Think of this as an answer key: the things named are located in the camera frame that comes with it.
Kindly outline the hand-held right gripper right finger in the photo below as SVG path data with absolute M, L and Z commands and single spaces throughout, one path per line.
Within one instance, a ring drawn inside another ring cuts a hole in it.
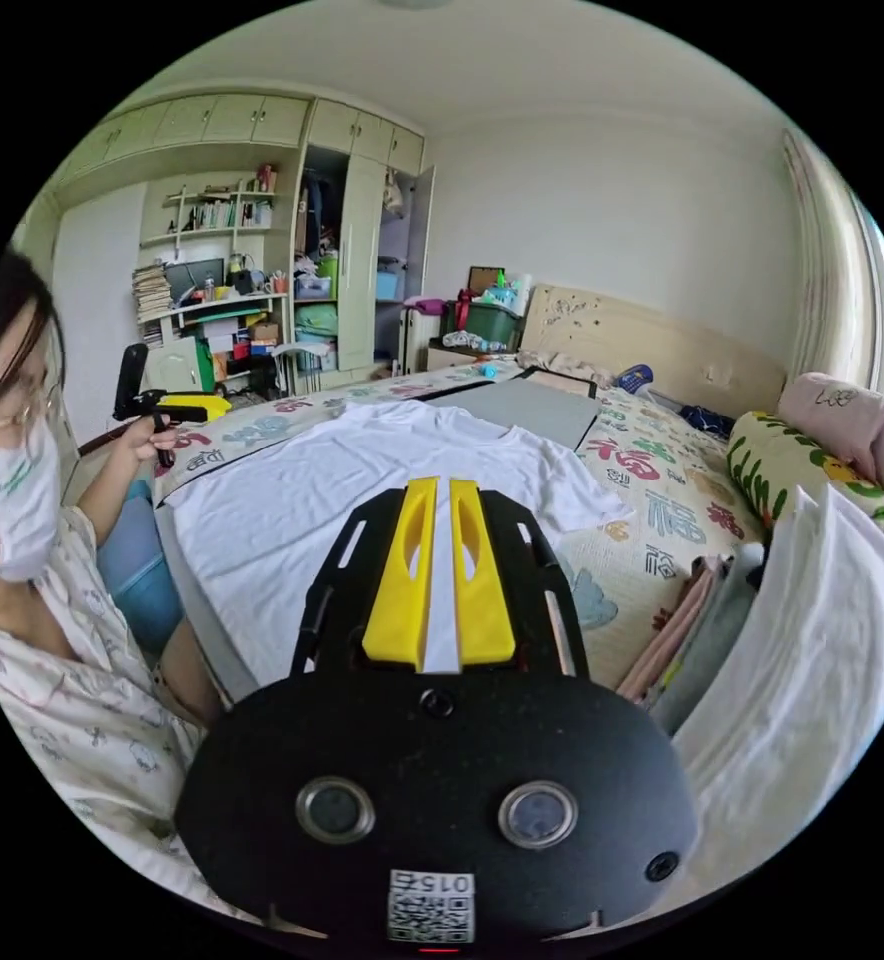
M 450 519 L 460 667 L 504 665 L 513 660 L 516 641 L 477 484 L 450 481 Z

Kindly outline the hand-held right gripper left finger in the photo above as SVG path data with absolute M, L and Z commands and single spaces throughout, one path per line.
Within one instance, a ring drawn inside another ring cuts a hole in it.
M 401 492 L 397 518 L 362 650 L 376 664 L 413 672 L 424 666 L 432 589 L 438 479 L 417 478 Z

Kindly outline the person's left hand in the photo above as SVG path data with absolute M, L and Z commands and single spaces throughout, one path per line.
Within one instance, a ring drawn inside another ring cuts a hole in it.
M 122 434 L 120 447 L 136 466 L 152 459 L 161 459 L 164 466 L 170 466 L 175 441 L 171 418 L 158 414 L 133 420 Z

